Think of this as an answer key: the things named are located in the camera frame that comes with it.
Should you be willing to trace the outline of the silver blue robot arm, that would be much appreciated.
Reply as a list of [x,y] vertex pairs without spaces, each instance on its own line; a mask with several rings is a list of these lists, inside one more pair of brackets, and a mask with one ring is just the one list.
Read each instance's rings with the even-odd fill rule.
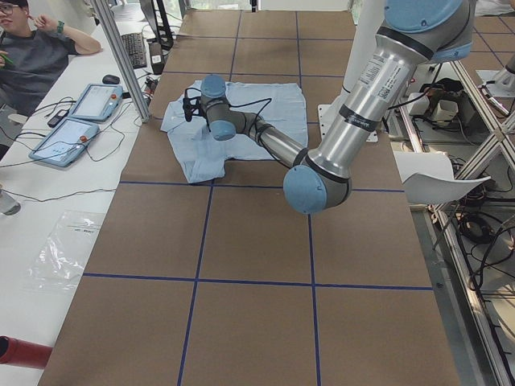
[[418,65],[458,60],[471,50],[473,1],[387,1],[380,9],[375,51],[325,137],[312,150],[257,113],[233,111],[219,76],[202,80],[194,107],[214,139],[226,141],[244,134],[288,167],[283,191],[300,213],[314,214],[349,197],[353,159]]

